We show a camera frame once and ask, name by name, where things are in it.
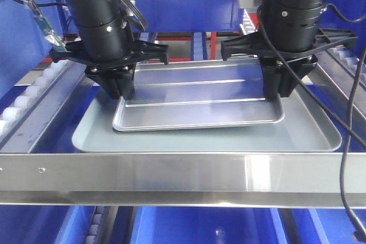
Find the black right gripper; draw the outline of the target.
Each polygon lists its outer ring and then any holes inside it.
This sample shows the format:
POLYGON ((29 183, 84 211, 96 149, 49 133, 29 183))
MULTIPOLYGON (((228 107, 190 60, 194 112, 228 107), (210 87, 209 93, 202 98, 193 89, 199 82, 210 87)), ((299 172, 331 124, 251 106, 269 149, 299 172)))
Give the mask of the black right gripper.
MULTIPOLYGON (((351 30, 318 28, 315 36, 309 43, 305 42, 305 38, 286 38, 283 33, 277 36, 277 38, 279 43, 272 43, 272 45, 283 58, 301 59, 289 62, 289 66, 302 79, 317 66, 317 58, 308 56, 341 45, 352 49, 356 44, 358 36, 351 30)), ((263 92, 266 99, 274 100, 278 95, 281 98, 289 97, 298 85, 290 72, 283 65, 277 63, 275 58, 277 55, 266 42, 262 32, 256 31, 221 42, 221 56, 223 60, 226 61, 228 58, 239 54, 257 55, 260 57, 263 92)))

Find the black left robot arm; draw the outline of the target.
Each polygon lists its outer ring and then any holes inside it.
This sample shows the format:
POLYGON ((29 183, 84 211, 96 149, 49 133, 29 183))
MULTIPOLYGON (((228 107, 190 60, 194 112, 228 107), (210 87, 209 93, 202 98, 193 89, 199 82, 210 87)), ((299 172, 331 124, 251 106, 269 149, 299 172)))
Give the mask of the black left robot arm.
POLYGON ((68 59, 86 65, 85 74, 113 99, 134 94, 136 64, 158 59, 168 64, 168 46, 137 40, 132 26, 145 31, 148 23, 131 0, 65 0, 80 41, 65 51, 51 50, 54 62, 68 59))

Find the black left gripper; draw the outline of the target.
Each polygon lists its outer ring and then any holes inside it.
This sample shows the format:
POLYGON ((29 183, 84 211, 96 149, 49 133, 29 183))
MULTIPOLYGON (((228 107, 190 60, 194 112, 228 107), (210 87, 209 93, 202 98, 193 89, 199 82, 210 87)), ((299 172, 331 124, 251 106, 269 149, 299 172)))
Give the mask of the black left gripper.
POLYGON ((66 44, 66 51, 52 49, 49 55, 55 63, 68 59, 88 66, 86 76, 99 84, 112 99, 123 97, 130 100, 135 92, 135 63, 157 59, 168 64, 168 49, 167 45, 135 40, 127 44, 125 53, 105 53, 92 57, 87 53, 83 41, 75 41, 66 44))

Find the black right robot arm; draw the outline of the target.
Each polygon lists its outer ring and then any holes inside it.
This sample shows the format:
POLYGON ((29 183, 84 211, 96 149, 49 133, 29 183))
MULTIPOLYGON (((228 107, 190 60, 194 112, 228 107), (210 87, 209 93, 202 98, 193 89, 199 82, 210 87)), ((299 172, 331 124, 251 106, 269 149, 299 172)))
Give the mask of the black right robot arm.
POLYGON ((258 56, 264 97, 288 97, 297 82, 282 64, 286 60, 302 78, 317 66, 316 54, 336 46, 354 48, 357 35, 350 30, 319 26, 325 0, 261 0, 259 20, 263 26, 251 34, 221 43, 221 56, 258 56))

